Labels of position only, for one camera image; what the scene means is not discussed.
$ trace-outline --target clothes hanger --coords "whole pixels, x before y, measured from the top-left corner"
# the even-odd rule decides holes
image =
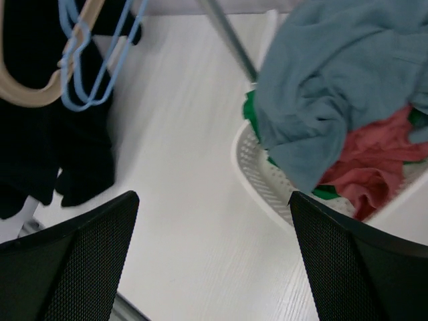
[[[28,108],[37,108],[51,104],[62,95],[61,84],[61,70],[56,70],[45,88],[34,89],[21,85],[13,78],[7,71],[3,59],[3,18],[4,18],[4,4],[5,0],[0,0],[0,98],[8,102]],[[80,14],[80,19],[87,25],[89,31],[95,25],[98,15],[104,0],[87,0],[83,6]],[[80,24],[76,24],[73,28],[74,39],[67,42],[63,54],[66,52],[75,52],[79,47],[88,41],[85,37],[85,30],[82,29]],[[59,62],[59,64],[66,64],[69,66],[68,72],[65,76],[66,82],[70,81],[73,74],[73,61],[71,56],[67,57],[66,62]]]
[[[63,58],[63,63],[64,65],[62,65],[61,68],[61,77],[62,77],[62,102],[64,104],[64,106],[74,112],[81,112],[84,111],[86,109],[88,109],[91,106],[97,106],[100,104],[103,104],[105,101],[107,101],[108,97],[110,96],[112,90],[113,90],[113,86],[117,80],[119,71],[122,69],[122,65],[126,59],[126,55],[128,53],[129,47],[130,47],[130,42],[131,39],[134,38],[138,27],[140,25],[142,16],[144,15],[148,0],[143,0],[139,9],[138,9],[138,13],[135,17],[134,20],[134,24],[132,25],[132,28],[130,30],[130,33],[128,35],[128,39],[126,40],[126,45],[124,47],[124,49],[122,50],[122,53],[120,54],[118,63],[116,68],[113,71],[113,75],[110,79],[110,82],[107,85],[106,91],[104,92],[104,95],[101,99],[99,100],[95,100],[95,96],[96,93],[98,91],[98,88],[100,87],[101,84],[101,80],[106,72],[107,69],[107,63],[108,60],[110,59],[110,56],[112,55],[112,52],[116,46],[116,43],[118,41],[120,32],[122,31],[122,28],[124,26],[125,23],[125,19],[126,19],[126,15],[128,14],[128,12],[131,9],[132,6],[132,2],[133,0],[126,0],[126,3],[123,7],[122,13],[120,15],[118,24],[116,26],[116,30],[114,31],[113,34],[113,38],[112,41],[110,42],[110,47],[108,48],[108,51],[106,53],[106,56],[104,58],[104,61],[102,62],[100,71],[98,72],[97,78],[94,82],[94,86],[91,89],[90,94],[88,95],[85,92],[85,89],[83,88],[82,85],[82,74],[81,74],[81,69],[80,69],[80,52],[84,49],[83,46],[79,47],[75,52],[72,52],[72,50],[68,50],[65,54],[64,54],[64,58]],[[72,21],[74,23],[78,22],[78,10],[76,7],[76,4],[74,1],[68,1],[68,14],[70,15]],[[65,15],[60,15],[60,19],[62,20],[62,25],[63,26],[63,31],[64,33],[68,36],[68,33],[70,32],[70,26],[68,26],[67,24],[69,23],[68,21],[68,17]],[[69,57],[73,56],[73,62],[74,62],[74,88],[76,90],[76,94],[78,95],[78,98],[84,103],[84,105],[77,105],[74,102],[71,101],[70,99],[70,95],[68,92],[68,86],[67,86],[67,75],[70,72],[70,65],[65,64],[66,61],[69,60]]]

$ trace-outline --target white wall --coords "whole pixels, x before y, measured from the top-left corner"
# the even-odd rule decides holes
[[[270,9],[289,12],[301,0],[218,0],[226,13],[261,13]],[[151,15],[201,13],[197,0],[149,0]]]

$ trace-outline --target green cloth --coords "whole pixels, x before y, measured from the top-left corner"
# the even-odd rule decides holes
[[[251,127],[254,130],[255,136],[260,141],[259,129],[257,127],[257,117],[255,116],[254,105],[253,105],[254,94],[255,94],[255,90],[252,90],[246,94],[247,100],[244,102],[244,105],[243,105],[243,117],[244,119],[250,122]],[[423,115],[424,113],[420,112],[419,110],[412,109],[408,117],[409,122],[413,126],[415,126],[417,125],[418,121],[420,121]],[[275,163],[275,161],[271,157],[268,157],[267,159],[268,159],[267,161],[271,163],[273,166],[278,167],[278,165]],[[425,159],[420,160],[419,162],[404,162],[404,165],[419,164],[423,162],[425,162]],[[332,185],[319,185],[312,191],[312,194],[324,200],[337,199],[340,197],[340,195],[336,192],[336,189]]]

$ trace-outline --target clothes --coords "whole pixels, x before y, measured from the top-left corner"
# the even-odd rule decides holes
[[[403,182],[403,162],[428,157],[428,142],[411,144],[407,106],[348,134],[340,159],[320,184],[334,185],[355,207],[354,217],[366,219],[390,201]]]
[[[249,123],[251,124],[251,127],[254,130],[255,136],[260,141],[259,130],[257,125],[257,116],[254,112],[254,94],[255,94],[254,90],[246,94],[247,99],[243,104],[242,114],[243,114],[243,118],[249,121]],[[268,157],[267,159],[268,159],[267,161],[271,163],[273,166],[278,167],[278,165],[275,163],[272,157]],[[315,196],[320,197],[322,199],[336,199],[340,197],[340,195],[336,193],[336,190],[333,186],[316,187],[312,191],[312,193]]]
[[[58,68],[67,42],[60,27],[58,1],[6,0],[3,25],[9,73],[24,86],[44,87]],[[81,60],[82,81],[89,92],[103,60],[93,42]],[[109,81],[106,72],[97,99]],[[72,85],[70,95],[79,102]],[[99,106],[73,113],[61,99],[42,108],[22,108],[0,100],[0,185],[9,189],[0,193],[0,203],[10,205],[8,209],[3,206],[2,216],[16,214],[28,195],[49,205],[55,187],[64,196],[62,205],[74,206],[114,183],[114,159],[106,130],[111,104],[112,95]],[[8,195],[16,196],[13,203]]]
[[[280,27],[259,73],[261,144],[309,193],[338,159],[348,131],[407,102],[428,113],[425,0],[307,0]],[[428,140],[428,121],[409,134]]]

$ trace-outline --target light blue hanger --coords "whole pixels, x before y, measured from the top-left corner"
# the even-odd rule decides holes
[[[116,83],[118,74],[123,66],[123,63],[126,59],[126,55],[129,50],[131,39],[134,38],[136,32],[138,31],[138,27],[140,25],[140,21],[142,19],[142,16],[144,15],[144,11],[147,6],[148,0],[143,0],[143,2],[140,5],[140,8],[138,10],[137,16],[135,18],[134,24],[132,25],[132,28],[130,30],[128,39],[126,41],[126,45],[120,54],[118,64],[113,72],[113,75],[110,79],[110,82],[107,85],[106,91],[103,95],[103,97],[99,100],[95,100],[96,92],[98,91],[98,88],[100,87],[102,77],[104,76],[104,73],[107,69],[107,61],[112,55],[112,52],[114,50],[114,47],[118,41],[120,32],[123,28],[123,25],[125,23],[126,16],[128,12],[130,11],[132,1],[133,0],[126,0],[126,3],[124,5],[124,9],[120,15],[118,25],[116,26],[116,30],[114,31],[114,35],[112,37],[112,43],[110,44],[110,47],[108,48],[106,57],[104,58],[104,61],[102,62],[100,71],[98,72],[96,81],[94,83],[94,86],[92,87],[92,90],[90,92],[90,95],[87,95],[85,93],[85,90],[83,89],[82,85],[82,73],[81,73],[81,64],[80,64],[80,54],[84,50],[84,48],[89,44],[90,41],[90,32],[88,34],[87,31],[89,31],[88,26],[84,23],[84,21],[79,20],[79,14],[78,14],[78,8],[76,6],[76,3],[74,0],[58,0],[59,1],[59,7],[60,7],[60,23],[61,27],[64,31],[64,33],[67,35],[68,38],[72,39],[72,45],[67,49],[66,53],[63,56],[63,59],[61,60],[61,81],[62,81],[62,102],[64,103],[64,106],[68,109],[74,111],[74,112],[81,112],[83,110],[88,109],[91,106],[97,106],[105,101],[107,101],[109,95],[111,94],[113,90],[113,86]],[[69,16],[72,19],[74,23],[78,23],[82,26],[82,29],[84,30],[84,36],[85,40],[84,43],[77,48],[77,50],[73,54],[73,63],[74,63],[74,86],[76,90],[76,94],[78,95],[79,99],[85,103],[83,106],[78,106],[77,104],[74,104],[70,100],[70,95],[68,92],[68,64],[67,61],[69,59],[69,56],[73,52],[73,49],[76,46],[77,39],[72,34],[72,27],[70,25]]]

